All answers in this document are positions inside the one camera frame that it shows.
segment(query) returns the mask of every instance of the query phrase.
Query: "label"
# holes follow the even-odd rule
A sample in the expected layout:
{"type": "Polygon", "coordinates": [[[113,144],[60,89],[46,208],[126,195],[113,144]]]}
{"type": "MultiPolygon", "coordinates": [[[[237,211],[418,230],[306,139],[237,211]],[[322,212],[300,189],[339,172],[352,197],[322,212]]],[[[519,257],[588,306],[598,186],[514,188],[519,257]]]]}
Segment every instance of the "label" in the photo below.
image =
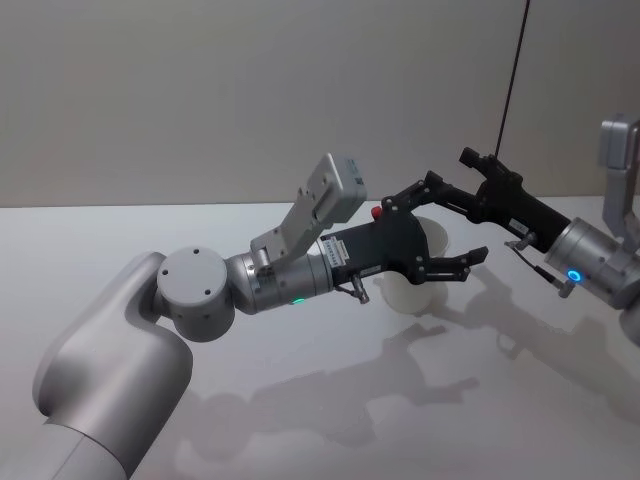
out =
{"type": "Polygon", "coordinates": [[[381,265],[376,265],[375,267],[365,268],[364,270],[360,270],[360,276],[366,277],[368,275],[373,275],[374,273],[378,273],[382,270],[381,265]]]}
{"type": "Polygon", "coordinates": [[[529,229],[525,225],[517,221],[515,218],[509,220],[509,226],[523,235],[529,233],[529,229]]]}
{"type": "Polygon", "coordinates": [[[338,247],[338,253],[340,254],[340,258],[342,258],[342,260],[344,260],[344,262],[346,263],[347,260],[349,260],[349,252],[347,252],[347,247],[345,247],[344,242],[342,240],[338,240],[336,245],[338,247]]]}
{"type": "MultiPolygon", "coordinates": [[[[344,248],[344,242],[341,240],[339,243],[342,243],[342,248],[344,248]]],[[[336,237],[327,238],[322,241],[322,244],[324,245],[324,250],[327,253],[327,258],[329,259],[329,265],[331,265],[331,268],[343,267],[347,264],[340,254],[340,248],[338,247],[336,237]]]]}

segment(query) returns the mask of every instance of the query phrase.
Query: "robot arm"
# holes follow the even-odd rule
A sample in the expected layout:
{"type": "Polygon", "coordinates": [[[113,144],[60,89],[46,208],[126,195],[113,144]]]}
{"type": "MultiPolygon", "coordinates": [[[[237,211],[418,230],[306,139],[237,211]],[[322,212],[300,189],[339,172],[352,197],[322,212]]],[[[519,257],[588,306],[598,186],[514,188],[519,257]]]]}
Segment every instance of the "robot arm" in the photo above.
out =
{"type": "Polygon", "coordinates": [[[519,238],[506,245],[556,286],[560,296],[566,298],[579,284],[613,308],[625,310],[623,329],[640,346],[640,305],[636,301],[640,258],[635,254],[640,245],[640,221],[632,211],[640,162],[640,118],[616,115],[604,121],[599,157],[599,163],[607,167],[603,219],[614,237],[622,237],[622,243],[580,218],[570,221],[524,191],[522,177],[496,157],[481,157],[469,148],[462,152],[460,162],[485,177],[475,195],[428,172],[424,180],[383,199],[383,205],[387,201],[413,206],[436,203],[472,223],[500,225],[519,238]],[[546,253],[546,262],[568,280],[563,282],[527,261],[520,253],[527,246],[546,253]]]}
{"type": "Polygon", "coordinates": [[[219,338],[235,310],[255,314],[347,292],[368,300],[362,278],[386,270],[414,284],[464,281],[487,249],[432,259],[409,208],[389,206],[366,225],[318,238],[348,221],[366,196],[352,160],[325,155],[281,225],[223,259],[195,246],[134,259],[45,354],[33,396],[48,417],[39,437],[0,479],[129,478],[186,390],[191,341],[219,338]],[[341,285],[351,282],[354,290],[341,285]]]}

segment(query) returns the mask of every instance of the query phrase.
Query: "plastic cup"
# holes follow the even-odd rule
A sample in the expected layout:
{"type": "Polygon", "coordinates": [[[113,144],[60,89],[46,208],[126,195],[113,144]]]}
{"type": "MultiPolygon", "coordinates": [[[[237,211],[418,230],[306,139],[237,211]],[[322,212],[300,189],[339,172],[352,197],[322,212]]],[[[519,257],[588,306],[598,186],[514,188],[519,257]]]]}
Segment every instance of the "plastic cup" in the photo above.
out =
{"type": "MultiPolygon", "coordinates": [[[[449,247],[449,235],[438,222],[424,217],[417,217],[429,242],[429,254],[442,257],[449,247]]],[[[397,272],[384,272],[381,286],[382,298],[398,313],[415,315],[424,311],[434,294],[436,282],[412,285],[409,280],[397,272]]]]}

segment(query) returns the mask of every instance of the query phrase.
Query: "gray wall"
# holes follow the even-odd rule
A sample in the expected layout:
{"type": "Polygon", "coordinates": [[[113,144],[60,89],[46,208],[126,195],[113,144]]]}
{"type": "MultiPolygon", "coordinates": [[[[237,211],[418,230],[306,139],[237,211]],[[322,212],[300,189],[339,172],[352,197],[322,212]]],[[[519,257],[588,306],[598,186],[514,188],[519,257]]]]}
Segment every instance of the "gray wall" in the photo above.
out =
{"type": "MultiPolygon", "coordinates": [[[[636,3],[533,0],[502,158],[534,193],[600,192],[598,124],[640,110],[636,3]]],[[[457,158],[495,148],[523,10],[2,0],[0,206],[286,201],[325,151],[371,198],[474,188],[457,158]]]]}

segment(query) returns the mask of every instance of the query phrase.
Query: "black cable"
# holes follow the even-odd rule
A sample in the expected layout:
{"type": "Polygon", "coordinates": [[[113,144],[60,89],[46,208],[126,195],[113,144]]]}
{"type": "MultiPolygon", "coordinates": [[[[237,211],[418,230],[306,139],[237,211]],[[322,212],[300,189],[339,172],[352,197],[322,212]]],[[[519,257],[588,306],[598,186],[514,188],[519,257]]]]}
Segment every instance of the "black cable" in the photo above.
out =
{"type": "Polygon", "coordinates": [[[530,268],[533,269],[534,272],[536,272],[538,275],[540,275],[542,278],[544,278],[547,282],[549,283],[554,283],[557,278],[554,277],[552,274],[550,274],[549,272],[547,272],[544,268],[542,268],[540,265],[534,265],[533,263],[531,263],[529,260],[527,260],[524,255],[522,255],[517,248],[511,246],[511,245],[507,245],[512,251],[513,253],[515,253],[520,260],[522,260],[524,263],[526,263],[530,268]]]}
{"type": "Polygon", "coordinates": [[[516,78],[516,70],[518,68],[518,60],[520,59],[520,49],[522,48],[522,39],[524,37],[524,28],[527,24],[527,16],[529,15],[529,4],[531,0],[527,0],[524,6],[524,14],[522,15],[522,24],[520,25],[520,36],[518,37],[518,46],[516,47],[516,57],[513,60],[513,69],[511,70],[511,79],[509,80],[509,90],[507,90],[507,99],[504,103],[504,111],[502,112],[502,121],[500,122],[500,132],[498,133],[498,144],[496,145],[495,156],[500,153],[500,144],[502,143],[502,134],[504,132],[504,124],[507,121],[507,112],[509,111],[509,102],[511,101],[511,91],[513,90],[513,82],[516,78]]]}

